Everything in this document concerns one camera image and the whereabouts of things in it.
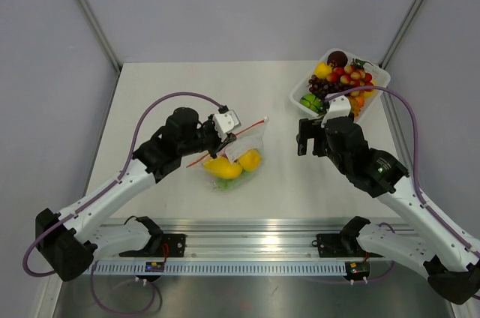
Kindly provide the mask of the yellow mango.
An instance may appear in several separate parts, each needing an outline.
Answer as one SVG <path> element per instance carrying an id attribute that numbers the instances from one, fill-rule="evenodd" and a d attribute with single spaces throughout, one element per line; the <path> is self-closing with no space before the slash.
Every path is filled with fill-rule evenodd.
<path id="1" fill-rule="evenodd" d="M 203 168 L 208 173 L 221 179 L 236 179 L 243 172 L 243 168 L 239 163 L 231 163 L 226 157 L 207 160 L 203 164 Z"/>

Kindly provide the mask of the clear zip bag orange zipper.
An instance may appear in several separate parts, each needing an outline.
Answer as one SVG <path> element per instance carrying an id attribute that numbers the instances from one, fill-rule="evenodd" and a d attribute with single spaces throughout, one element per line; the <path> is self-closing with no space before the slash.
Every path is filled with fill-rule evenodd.
<path id="1" fill-rule="evenodd" d="M 264 117 L 259 121 L 249 125 L 248 127 L 235 133 L 236 140 L 232 143 L 229 143 L 226 148 L 223 148 L 218 154 L 217 157 L 226 157 L 231 163 L 238 163 L 238 159 L 248 150 L 257 149 L 262 156 L 261 165 L 253 171 L 255 177 L 258 172 L 262 169 L 263 164 L 266 161 L 265 152 L 264 152 L 264 134 L 269 123 L 269 118 Z M 217 191 L 228 191 L 228 190 L 218 190 L 215 188 L 215 183 L 218 177 L 208 173 L 204 168 L 203 164 L 206 161 L 209 161 L 212 158 L 208 153 L 201 155 L 196 158 L 194 161 L 189 163 L 186 168 L 195 173 L 198 179 L 201 182 L 207 183 L 213 189 Z"/>

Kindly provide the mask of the green cabbage-like vegetable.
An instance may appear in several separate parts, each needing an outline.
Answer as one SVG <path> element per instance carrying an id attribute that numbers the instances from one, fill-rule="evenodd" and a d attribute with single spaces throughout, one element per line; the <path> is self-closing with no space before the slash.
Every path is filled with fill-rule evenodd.
<path id="1" fill-rule="evenodd" d="M 243 171 L 241 175 L 236 178 L 226 179 L 226 178 L 218 178 L 215 183 L 215 188 L 220 191 L 229 191 L 234 188 L 237 188 L 244 183 L 248 182 L 254 177 L 253 172 Z"/>

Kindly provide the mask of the yellow lemon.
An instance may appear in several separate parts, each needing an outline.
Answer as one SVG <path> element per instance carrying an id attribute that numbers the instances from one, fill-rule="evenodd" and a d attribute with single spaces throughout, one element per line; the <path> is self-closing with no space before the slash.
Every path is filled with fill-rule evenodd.
<path id="1" fill-rule="evenodd" d="M 238 163 L 243 170 L 253 172 L 261 165 L 262 156 L 257 149 L 250 149 L 238 159 Z"/>

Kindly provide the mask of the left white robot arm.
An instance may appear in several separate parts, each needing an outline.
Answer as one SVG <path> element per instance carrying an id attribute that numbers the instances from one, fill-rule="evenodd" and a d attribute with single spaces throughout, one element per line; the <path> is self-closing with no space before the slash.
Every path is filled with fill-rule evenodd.
<path id="1" fill-rule="evenodd" d="M 76 203 L 54 213 L 46 208 L 35 219 L 35 246 L 63 281 L 72 281 L 106 257 L 153 257 L 163 248 L 163 231 L 149 217 L 117 227 L 104 221 L 181 166 L 182 158 L 208 152 L 211 157 L 236 140 L 236 113 L 222 106 L 200 122 L 196 110 L 175 109 L 150 139 L 130 153 L 125 167 Z"/>

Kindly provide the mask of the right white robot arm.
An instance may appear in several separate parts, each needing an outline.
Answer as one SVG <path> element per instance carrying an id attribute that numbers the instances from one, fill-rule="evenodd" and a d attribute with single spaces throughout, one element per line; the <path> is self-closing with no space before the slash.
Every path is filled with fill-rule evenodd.
<path id="1" fill-rule="evenodd" d="M 297 153 L 328 158 L 353 186 L 388 206 L 423 242 L 414 242 L 367 218 L 352 218 L 338 233 L 334 250 L 346 257 L 376 254 L 425 278 L 441 297 L 456 305 L 479 296 L 476 239 L 441 212 L 430 199 L 421 200 L 408 169 L 387 151 L 371 148 L 362 128 L 348 117 L 322 123 L 303 118 L 298 123 Z"/>

